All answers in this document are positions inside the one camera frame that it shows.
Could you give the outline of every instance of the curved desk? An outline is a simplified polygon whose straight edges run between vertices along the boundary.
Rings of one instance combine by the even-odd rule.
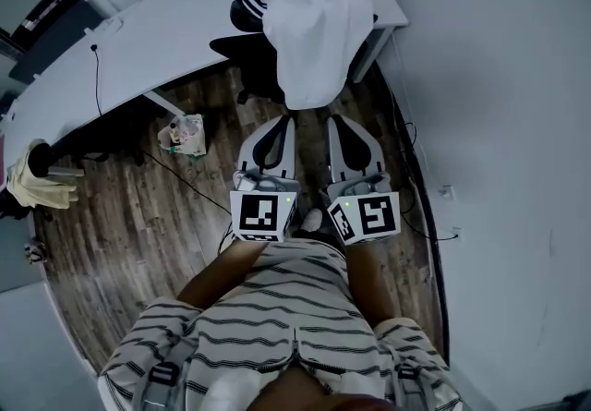
[[[225,59],[212,51],[209,43],[242,33],[230,21],[232,1],[144,0],[89,31],[18,97],[14,118],[9,115],[3,124],[4,167],[14,164],[32,139],[54,144],[99,116],[93,44],[100,58],[103,113],[143,94],[180,114],[153,90]],[[368,38],[368,50],[354,72],[355,82],[363,78],[392,30],[408,24],[395,0],[371,1],[378,20]]]

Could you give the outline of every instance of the buckle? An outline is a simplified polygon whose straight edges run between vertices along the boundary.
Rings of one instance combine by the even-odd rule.
[[[418,378],[418,373],[414,369],[399,369],[398,378],[404,380],[416,380]]]
[[[166,386],[175,386],[179,371],[178,366],[173,362],[162,362],[151,368],[148,381]]]

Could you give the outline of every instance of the foot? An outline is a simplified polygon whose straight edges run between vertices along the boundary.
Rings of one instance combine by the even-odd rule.
[[[304,218],[304,222],[300,229],[307,232],[314,232],[320,229],[322,225],[322,211],[320,209],[313,209]]]

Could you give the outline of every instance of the wooden floor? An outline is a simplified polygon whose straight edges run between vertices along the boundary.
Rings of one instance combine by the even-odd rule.
[[[328,181],[323,131],[330,114],[362,124],[383,148],[392,189],[407,184],[397,138],[386,125],[389,96],[371,93],[376,85],[370,78],[345,87],[328,107],[294,114],[296,175],[304,189],[300,216],[320,203],[318,190]],[[204,158],[193,161],[158,147],[156,134],[166,119],[153,123],[142,141],[144,150],[226,208],[242,140],[262,122],[286,113],[281,105],[263,100],[236,105],[240,89],[239,72],[229,67],[167,90],[186,112],[206,115],[211,142]],[[122,157],[84,163],[79,202],[67,211],[52,210],[50,223],[36,215],[35,225],[49,250],[47,275],[66,324],[83,355],[100,370],[147,303],[176,295],[215,257],[230,218],[148,158],[141,167]],[[410,190],[402,189],[401,209],[411,204]],[[406,218],[421,225],[418,208]],[[440,306],[427,242],[405,224],[402,228],[397,237],[371,246],[396,310],[415,319],[440,350]]]

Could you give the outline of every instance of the strap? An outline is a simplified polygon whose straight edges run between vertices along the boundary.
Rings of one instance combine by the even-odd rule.
[[[154,365],[139,381],[133,394],[133,411],[165,411],[174,408],[175,389],[185,361],[195,351],[195,345],[181,339],[174,345],[165,361]]]

